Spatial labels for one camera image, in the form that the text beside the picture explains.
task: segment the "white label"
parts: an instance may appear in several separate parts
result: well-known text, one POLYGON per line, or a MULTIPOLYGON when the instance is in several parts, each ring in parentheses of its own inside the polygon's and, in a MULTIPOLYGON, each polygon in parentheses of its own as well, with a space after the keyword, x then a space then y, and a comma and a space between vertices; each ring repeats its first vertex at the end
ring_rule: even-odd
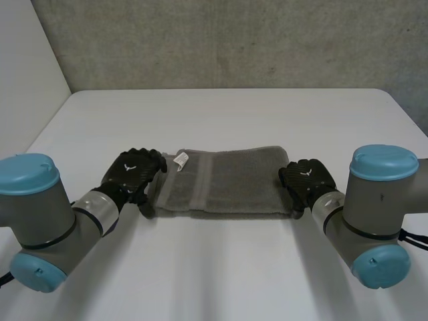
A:
POLYGON ((177 169, 177 172, 181 172, 183 167, 186 165, 188 159, 189 156, 185 152, 182 152, 179 156, 174 158, 174 163, 177 163, 179 165, 179 169, 177 169))

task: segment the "gray towel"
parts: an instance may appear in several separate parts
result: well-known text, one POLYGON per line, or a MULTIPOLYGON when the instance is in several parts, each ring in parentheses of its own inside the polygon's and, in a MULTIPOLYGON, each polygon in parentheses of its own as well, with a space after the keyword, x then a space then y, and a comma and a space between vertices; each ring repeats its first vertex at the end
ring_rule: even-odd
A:
POLYGON ((278 146, 231 152, 180 150, 189 160, 181 172, 166 155, 168 173, 159 173, 148 191, 156 216, 204 219, 288 217, 278 169, 288 164, 278 146))

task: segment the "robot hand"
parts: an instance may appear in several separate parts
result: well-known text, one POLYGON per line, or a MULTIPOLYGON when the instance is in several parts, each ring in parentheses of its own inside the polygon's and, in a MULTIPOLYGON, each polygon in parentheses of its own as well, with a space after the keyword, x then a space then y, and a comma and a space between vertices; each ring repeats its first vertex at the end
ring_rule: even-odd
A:
POLYGON ((278 175, 283 187, 292 199, 292 217, 302 217, 304 209, 312 209, 323 194, 336 190, 336 183, 326 167, 318 159, 302 159, 280 168, 278 175))
POLYGON ((102 179, 102 184, 115 183, 128 195, 128 202, 137 204, 140 212, 147 218, 153 218, 154 212, 147 202, 144 190, 153 181, 156 173, 167 171, 167 162, 155 149, 142 148, 123 152, 113 162, 102 179))

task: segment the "table surface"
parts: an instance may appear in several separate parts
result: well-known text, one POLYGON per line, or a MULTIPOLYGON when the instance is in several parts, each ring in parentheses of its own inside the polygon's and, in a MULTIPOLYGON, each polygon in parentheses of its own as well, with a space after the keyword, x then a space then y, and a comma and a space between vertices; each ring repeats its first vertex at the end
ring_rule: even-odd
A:
MULTIPOLYGON (((236 150, 280 145, 318 158, 346 189, 353 151, 396 144, 428 157, 428 138, 380 90, 123 90, 72 95, 33 143, 50 155, 70 200, 95 187, 131 147, 236 150)), ((11 282, 2 320, 426 320, 428 253, 404 244, 409 276, 364 288, 310 214, 299 221, 148 221, 127 205, 67 282, 41 294, 11 282)), ((405 227, 428 233, 428 216, 405 227)), ((19 250, 0 233, 0 272, 19 250)))

